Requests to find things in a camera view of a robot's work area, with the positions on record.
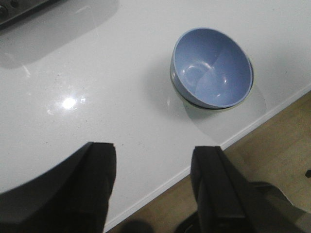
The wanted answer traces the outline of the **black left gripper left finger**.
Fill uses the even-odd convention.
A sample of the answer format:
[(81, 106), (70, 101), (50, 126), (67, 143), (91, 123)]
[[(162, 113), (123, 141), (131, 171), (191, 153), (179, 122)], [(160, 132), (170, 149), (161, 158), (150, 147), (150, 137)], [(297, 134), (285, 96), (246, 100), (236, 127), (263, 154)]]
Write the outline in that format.
[(101, 233), (116, 177), (111, 143), (88, 142), (0, 196), (3, 233)]

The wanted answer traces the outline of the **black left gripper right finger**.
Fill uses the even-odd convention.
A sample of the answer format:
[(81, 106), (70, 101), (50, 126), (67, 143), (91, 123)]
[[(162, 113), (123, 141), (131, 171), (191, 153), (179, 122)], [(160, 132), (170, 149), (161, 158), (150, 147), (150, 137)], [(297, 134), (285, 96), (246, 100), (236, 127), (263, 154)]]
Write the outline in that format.
[(281, 191), (267, 182), (248, 181), (220, 147), (196, 146), (191, 184), (203, 233), (301, 233), (265, 197)]

